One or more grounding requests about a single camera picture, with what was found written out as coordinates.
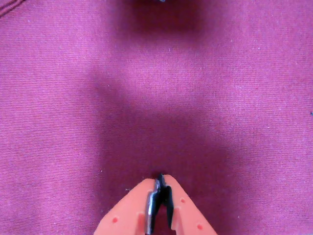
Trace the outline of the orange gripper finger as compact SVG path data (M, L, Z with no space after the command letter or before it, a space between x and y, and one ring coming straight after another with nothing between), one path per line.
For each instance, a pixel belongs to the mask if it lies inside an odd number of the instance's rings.
M148 194L155 181L145 179L128 192L100 221L95 235L144 235Z
M178 235L215 235L216 231L194 202L171 175L158 177L163 190L163 204L167 209L168 224Z

